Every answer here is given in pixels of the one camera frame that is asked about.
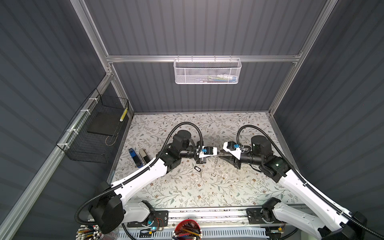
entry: pencil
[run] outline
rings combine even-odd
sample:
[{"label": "pencil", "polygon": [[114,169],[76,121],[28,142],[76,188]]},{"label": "pencil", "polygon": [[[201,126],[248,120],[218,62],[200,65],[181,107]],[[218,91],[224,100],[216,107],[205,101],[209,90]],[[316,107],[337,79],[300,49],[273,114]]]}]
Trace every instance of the pencil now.
[{"label": "pencil", "polygon": [[184,236],[189,236],[190,233],[181,233],[181,234],[175,234],[174,237],[184,237]]},{"label": "pencil", "polygon": [[87,232],[93,232],[93,231],[94,231],[93,229],[87,229],[87,230],[79,231],[78,233],[87,233]]},{"label": "pencil", "polygon": [[196,235],[196,236],[199,236],[199,237],[200,237],[200,234],[194,233],[194,232],[189,231],[189,230],[187,230],[187,229],[185,229],[185,228],[181,228],[181,230],[182,230],[182,231],[185,231],[185,232],[189,232],[189,233],[191,233],[191,234],[193,234],[193,235]]}]

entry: dark gray wall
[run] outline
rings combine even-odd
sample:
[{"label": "dark gray wall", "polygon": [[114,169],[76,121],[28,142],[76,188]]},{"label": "dark gray wall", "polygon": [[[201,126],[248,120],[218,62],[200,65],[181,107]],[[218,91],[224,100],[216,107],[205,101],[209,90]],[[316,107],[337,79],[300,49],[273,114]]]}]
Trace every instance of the dark gray wall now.
[{"label": "dark gray wall", "polygon": [[325,0],[86,0],[110,55],[297,54]]},{"label": "dark gray wall", "polygon": [[105,92],[103,94],[107,95],[107,96],[118,97],[118,95],[117,95],[115,89],[113,88],[112,84],[108,85],[108,87],[105,89]]},{"label": "dark gray wall", "polygon": [[[69,1],[0,1],[0,222],[104,75]],[[88,175],[91,181],[90,172],[97,172],[85,165],[79,173],[74,167],[79,163],[67,162],[60,165],[63,177],[56,180],[67,188],[73,187],[72,179]],[[51,209],[53,199],[73,204],[53,198],[54,191],[47,192],[53,184],[50,181],[34,206],[46,217],[42,225],[62,218]]]},{"label": "dark gray wall", "polygon": [[339,1],[275,114],[302,174],[382,234],[383,12]]},{"label": "dark gray wall", "polygon": [[237,84],[176,84],[173,63],[114,63],[135,112],[268,110],[291,63],[243,63]]},{"label": "dark gray wall", "polygon": [[75,239],[80,225],[74,213],[107,179],[112,163],[72,161],[65,156],[13,240]]},{"label": "dark gray wall", "polygon": [[[86,0],[110,55],[297,54],[324,2]],[[115,63],[135,112],[268,110],[290,66],[243,63],[236,85],[180,86],[170,63]]]}]

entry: table surface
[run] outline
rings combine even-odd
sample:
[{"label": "table surface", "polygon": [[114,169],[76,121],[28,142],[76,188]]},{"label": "table surface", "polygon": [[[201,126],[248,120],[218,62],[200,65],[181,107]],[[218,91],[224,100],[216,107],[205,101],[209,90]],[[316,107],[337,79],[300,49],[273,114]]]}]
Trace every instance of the table surface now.
[{"label": "table surface", "polygon": [[[203,134],[204,145],[222,148],[224,142],[235,141],[238,129],[252,124],[263,129],[280,148],[276,135],[266,113],[206,113],[206,114],[151,114],[133,117],[124,147],[113,177],[113,181],[124,178],[138,168],[128,149],[139,153],[144,148],[150,158],[160,151],[168,132],[180,122],[195,123]],[[181,126],[178,130],[188,130],[194,142],[199,140],[196,130]],[[261,135],[257,130],[246,128],[240,136],[244,145],[250,145],[252,136]],[[242,164],[240,170],[215,157],[206,164],[198,164],[201,173],[194,169],[193,159],[182,159],[181,164],[167,175],[156,179],[141,189],[130,202],[147,200],[157,208],[224,207],[261,205],[271,197],[287,204],[302,204],[302,201],[289,190],[276,184],[264,174]]]}]

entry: metal rod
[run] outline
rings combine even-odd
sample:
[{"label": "metal rod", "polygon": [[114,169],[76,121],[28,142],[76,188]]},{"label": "metal rod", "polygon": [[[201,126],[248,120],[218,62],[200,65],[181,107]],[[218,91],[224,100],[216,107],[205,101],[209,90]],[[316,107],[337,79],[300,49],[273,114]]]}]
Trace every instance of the metal rod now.
[{"label": "metal rod", "polygon": [[175,59],[177,61],[227,61],[231,62],[235,59],[240,59],[241,62],[248,63],[265,63],[265,62],[288,62],[295,63],[300,59],[299,55],[260,55],[260,56],[113,56],[108,55],[106,57],[109,63],[135,63],[135,62],[146,62],[146,63],[173,63]]},{"label": "metal rod", "polygon": [[[305,204],[288,204],[291,207],[296,209],[308,209]],[[255,205],[252,207],[261,208],[261,205]],[[217,211],[243,211],[250,208],[249,206],[237,206],[237,207],[188,207],[188,208],[170,208],[170,209],[155,209],[158,211],[169,211],[169,214],[172,213],[184,213],[185,216],[188,216],[191,212],[217,212]]]},{"label": "metal rod", "polygon": [[85,5],[85,2],[82,0],[70,0],[71,4],[80,19],[81,24],[83,25],[85,32],[88,35],[89,40],[91,41],[93,48],[98,55],[101,64],[103,65],[105,71],[107,72],[109,68],[109,63],[105,59],[105,56],[108,55],[106,48],[101,41],[101,37],[97,28],[91,18],[88,8]]},{"label": "metal rod", "polygon": [[288,161],[290,163],[293,164],[293,166],[296,168],[296,170],[299,171],[299,168],[297,167],[296,161],[293,158],[293,155],[292,155],[292,153],[291,153],[291,151],[290,151],[290,149],[288,147],[287,142],[285,141],[285,139],[283,137],[283,134],[280,131],[279,126],[277,125],[277,122],[276,122],[275,118],[271,114],[268,114],[268,113],[267,113],[267,117],[268,117],[269,123],[271,124],[271,127],[272,127],[273,131],[276,134],[277,141],[279,141],[281,149],[283,150],[283,153],[284,153],[285,157],[288,159]]},{"label": "metal rod", "polygon": [[195,113],[267,113],[268,110],[260,111],[196,111],[196,112],[141,112],[135,113],[135,115],[148,115],[148,114],[195,114]]},{"label": "metal rod", "polygon": [[324,4],[324,7],[321,10],[319,17],[313,25],[313,28],[309,33],[308,38],[305,40],[303,48],[301,49],[301,56],[299,61],[296,64],[292,65],[290,71],[288,72],[283,84],[281,85],[279,91],[277,92],[277,95],[275,96],[275,99],[273,100],[269,108],[269,112],[271,113],[271,115],[275,114],[277,108],[283,100],[284,95],[288,91],[288,88],[291,86],[293,79],[296,77],[301,66],[303,65],[305,58],[307,57],[309,51],[311,50],[314,42],[320,34],[321,29],[324,27],[325,22],[327,21],[337,2],[338,0],[327,0],[327,2]]}]

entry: white cable tie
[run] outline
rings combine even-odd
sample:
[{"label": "white cable tie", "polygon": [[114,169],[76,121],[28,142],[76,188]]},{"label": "white cable tie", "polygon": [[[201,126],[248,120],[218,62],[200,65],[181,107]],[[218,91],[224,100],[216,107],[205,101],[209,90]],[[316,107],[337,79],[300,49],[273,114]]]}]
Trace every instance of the white cable tie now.
[{"label": "white cable tie", "polygon": [[89,99],[95,100],[96,103],[99,103],[99,99],[98,98],[89,98]]},{"label": "white cable tie", "polygon": [[89,113],[89,115],[91,115],[91,112],[89,111],[89,109],[83,109],[83,110],[80,110],[81,112],[82,111],[87,111]]},{"label": "white cable tie", "polygon": [[67,131],[69,131],[69,132],[74,131],[77,135],[79,135],[79,132],[76,128],[67,129]]},{"label": "white cable tie", "polygon": [[68,143],[57,143],[57,145],[64,145],[64,146],[66,146],[68,148],[70,147]]}]

